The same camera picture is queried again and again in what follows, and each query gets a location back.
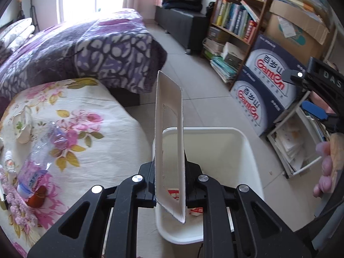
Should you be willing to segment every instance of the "pink knitted fabric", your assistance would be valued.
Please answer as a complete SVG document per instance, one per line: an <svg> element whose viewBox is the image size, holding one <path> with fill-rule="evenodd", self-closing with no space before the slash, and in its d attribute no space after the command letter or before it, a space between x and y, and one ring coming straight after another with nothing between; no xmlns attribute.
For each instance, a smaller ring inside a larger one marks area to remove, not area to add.
<svg viewBox="0 0 344 258"><path fill-rule="evenodd" d="M16 188L8 182L3 168L0 169L0 180L3 189L7 194L6 200L11 204L10 210L15 222L19 226L22 226L25 232L28 232L30 226L37 226L37 217L33 213L34 209L25 203L23 198L18 194Z"/></svg>

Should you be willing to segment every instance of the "purple blanket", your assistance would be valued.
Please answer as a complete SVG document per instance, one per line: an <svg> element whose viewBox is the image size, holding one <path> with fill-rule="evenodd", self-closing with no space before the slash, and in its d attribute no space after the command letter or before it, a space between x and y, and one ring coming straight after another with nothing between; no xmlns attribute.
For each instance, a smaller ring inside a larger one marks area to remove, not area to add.
<svg viewBox="0 0 344 258"><path fill-rule="evenodd" d="M61 23L33 36L0 67L0 115L19 92L70 78L151 92L165 61L165 50L133 9Z"/></svg>

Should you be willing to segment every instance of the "blue handle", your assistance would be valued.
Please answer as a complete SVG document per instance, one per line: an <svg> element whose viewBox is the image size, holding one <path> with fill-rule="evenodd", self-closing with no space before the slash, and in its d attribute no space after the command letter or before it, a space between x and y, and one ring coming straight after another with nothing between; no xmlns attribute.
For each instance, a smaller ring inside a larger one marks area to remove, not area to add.
<svg viewBox="0 0 344 258"><path fill-rule="evenodd" d="M327 120L329 117L324 109L314 105L309 101L304 101L301 105L301 108L319 118L320 120Z"/></svg>

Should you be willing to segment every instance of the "black bench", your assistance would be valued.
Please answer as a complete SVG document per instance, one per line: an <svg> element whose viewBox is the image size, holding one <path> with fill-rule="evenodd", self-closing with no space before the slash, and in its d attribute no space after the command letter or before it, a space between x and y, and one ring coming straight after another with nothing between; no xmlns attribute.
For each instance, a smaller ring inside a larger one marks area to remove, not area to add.
<svg viewBox="0 0 344 258"><path fill-rule="evenodd" d="M204 14L157 6L155 21L185 47L186 54L202 50L202 41L207 36L209 27L209 18Z"/></svg>

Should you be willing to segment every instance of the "finger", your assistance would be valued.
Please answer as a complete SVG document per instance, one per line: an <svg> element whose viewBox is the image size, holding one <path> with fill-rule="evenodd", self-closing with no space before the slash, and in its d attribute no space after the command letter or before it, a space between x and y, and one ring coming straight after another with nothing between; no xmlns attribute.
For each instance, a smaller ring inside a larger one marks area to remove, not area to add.
<svg viewBox="0 0 344 258"><path fill-rule="evenodd" d="M315 147L316 152L318 152L319 155L325 157L331 154L330 151L330 142L321 142L318 143Z"/></svg>
<svg viewBox="0 0 344 258"><path fill-rule="evenodd" d="M319 180L319 188L322 192L327 193L330 192L332 186L332 179L331 177L321 176Z"/></svg>
<svg viewBox="0 0 344 258"><path fill-rule="evenodd" d="M319 188L319 184L317 184L316 186L314 186L314 189L313 189L313 196L315 198L319 197L321 195L321 190Z"/></svg>
<svg viewBox="0 0 344 258"><path fill-rule="evenodd" d="M332 172L332 158L331 156L326 156L322 163L322 173L324 176L329 176Z"/></svg>

